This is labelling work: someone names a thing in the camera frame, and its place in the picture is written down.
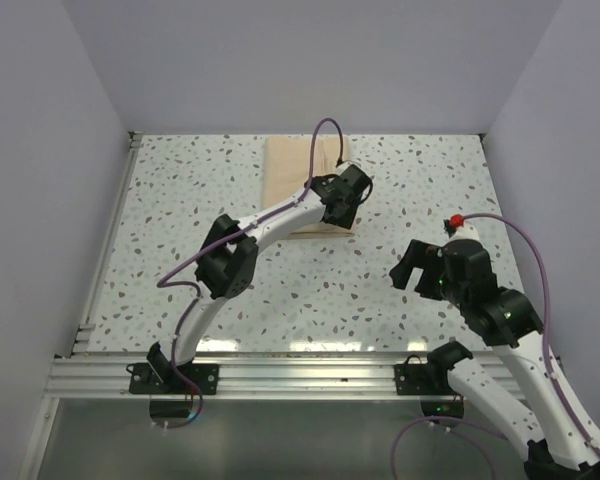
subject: white speckled surface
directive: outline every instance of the white speckled surface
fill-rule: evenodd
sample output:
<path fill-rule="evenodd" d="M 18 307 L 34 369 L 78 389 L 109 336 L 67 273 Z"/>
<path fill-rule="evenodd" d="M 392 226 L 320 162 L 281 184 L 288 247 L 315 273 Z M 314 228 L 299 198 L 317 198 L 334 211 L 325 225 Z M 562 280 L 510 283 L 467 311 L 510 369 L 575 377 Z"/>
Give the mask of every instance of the white speckled surface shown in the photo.
<path fill-rule="evenodd" d="M 252 288 L 219 313 L 199 351 L 429 350 L 451 336 L 485 349 L 455 310 L 411 288 L 391 288 L 387 275 L 412 238 L 443 243 L 444 218 L 499 213 L 478 137 L 349 138 L 352 158 L 375 177 L 356 236 L 271 246 L 259 257 Z M 155 283 L 199 249 L 219 214 L 260 210 L 264 140 L 144 137 L 92 315 L 90 351 L 143 352 L 171 334 L 190 293 Z M 500 283 L 521 288 L 504 227 L 477 225 Z M 181 275 L 193 279 L 194 268 Z"/>

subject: towel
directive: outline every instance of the towel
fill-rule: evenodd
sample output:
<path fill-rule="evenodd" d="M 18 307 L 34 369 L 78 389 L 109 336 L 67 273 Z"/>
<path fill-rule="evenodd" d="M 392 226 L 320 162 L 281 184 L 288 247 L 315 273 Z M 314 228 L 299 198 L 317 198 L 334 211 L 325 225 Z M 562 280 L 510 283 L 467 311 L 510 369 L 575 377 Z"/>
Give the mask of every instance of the towel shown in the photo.
<path fill-rule="evenodd" d="M 309 153 L 311 138 L 268 137 L 265 143 L 264 190 L 262 203 L 264 208 L 271 207 L 296 193 L 309 176 Z M 340 139 L 336 137 L 320 138 L 316 141 L 313 164 L 313 176 L 328 175 L 336 172 L 336 162 L 340 154 Z M 345 137 L 342 151 L 343 159 L 349 158 L 349 142 Z M 335 225 L 317 223 L 307 225 L 292 233 L 289 238 L 328 238 L 350 237 L 352 230 Z"/>

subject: red object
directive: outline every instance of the red object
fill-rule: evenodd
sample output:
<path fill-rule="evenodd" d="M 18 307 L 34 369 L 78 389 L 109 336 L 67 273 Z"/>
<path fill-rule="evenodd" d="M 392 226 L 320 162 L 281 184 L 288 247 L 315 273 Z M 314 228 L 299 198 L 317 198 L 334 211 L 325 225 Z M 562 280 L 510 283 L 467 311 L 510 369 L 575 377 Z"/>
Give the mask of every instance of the red object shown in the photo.
<path fill-rule="evenodd" d="M 464 217 L 460 214 L 454 215 L 449 220 L 449 225 L 453 228 L 458 228 L 464 225 Z"/>

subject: terrazzo pattern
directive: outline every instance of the terrazzo pattern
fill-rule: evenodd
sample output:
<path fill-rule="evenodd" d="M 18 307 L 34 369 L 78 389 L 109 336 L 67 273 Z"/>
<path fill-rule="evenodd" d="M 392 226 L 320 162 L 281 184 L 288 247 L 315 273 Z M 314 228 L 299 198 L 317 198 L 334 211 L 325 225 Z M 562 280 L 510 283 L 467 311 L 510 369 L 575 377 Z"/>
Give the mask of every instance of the terrazzo pattern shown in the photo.
<path fill-rule="evenodd" d="M 155 284 L 200 248 L 218 215 L 261 209 L 265 138 L 143 138 L 89 351 L 144 352 L 171 335 L 190 292 Z M 220 311 L 198 351 L 430 350 L 450 337 L 486 349 L 450 306 L 412 291 L 416 278 L 402 292 L 388 277 L 411 239 L 444 243 L 444 218 L 500 213 L 478 137 L 349 138 L 352 158 L 375 186 L 358 211 L 355 237 L 272 245 L 249 290 Z M 504 227 L 476 222 L 500 283 L 521 288 Z M 177 278 L 193 279 L 194 269 Z"/>

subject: black mount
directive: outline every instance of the black mount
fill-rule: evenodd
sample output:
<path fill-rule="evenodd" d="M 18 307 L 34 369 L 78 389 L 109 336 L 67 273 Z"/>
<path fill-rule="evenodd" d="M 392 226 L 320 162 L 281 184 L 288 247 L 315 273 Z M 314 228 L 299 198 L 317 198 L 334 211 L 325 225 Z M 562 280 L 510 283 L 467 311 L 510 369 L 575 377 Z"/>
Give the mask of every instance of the black mount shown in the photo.
<path fill-rule="evenodd" d="M 238 221 L 224 214 L 216 218 L 205 238 L 202 248 L 240 230 Z M 256 239 L 246 234 L 207 253 L 198 260 L 196 279 L 211 291 L 211 298 L 233 298 L 244 292 L 253 280 L 256 270 L 258 245 Z"/>
<path fill-rule="evenodd" d="M 412 240 L 389 276 L 404 290 L 414 268 L 423 273 L 415 288 L 421 297 L 447 300 L 460 310 L 467 326 L 490 347 L 518 347 L 542 322 L 529 299 L 517 290 L 498 287 L 491 259 L 480 242 L 454 240 L 444 247 Z"/>
<path fill-rule="evenodd" d="M 356 218 L 358 207 L 365 199 L 362 194 L 373 188 L 373 182 L 362 170 L 355 165 L 350 165 L 340 175 L 324 175 L 314 177 L 311 189 L 320 196 L 323 205 L 326 205 L 322 221 L 342 228 L 351 228 Z"/>
<path fill-rule="evenodd" d="M 133 395 L 184 395 L 191 387 L 171 369 L 171 364 L 154 343 L 147 354 L 148 363 L 127 365 L 131 374 L 129 393 Z M 215 395 L 220 366 L 217 363 L 186 363 L 178 367 L 180 373 L 198 385 L 203 395 Z"/>
<path fill-rule="evenodd" d="M 587 463 L 579 466 L 576 471 L 555 463 L 546 440 L 529 442 L 529 456 L 524 462 L 529 480 L 600 480 L 600 461 L 593 467 Z"/>
<path fill-rule="evenodd" d="M 465 358 L 473 358 L 473 354 L 453 341 L 429 352 L 426 363 L 410 362 L 413 357 L 409 355 L 404 363 L 393 366 L 398 395 L 454 395 L 447 372 Z"/>

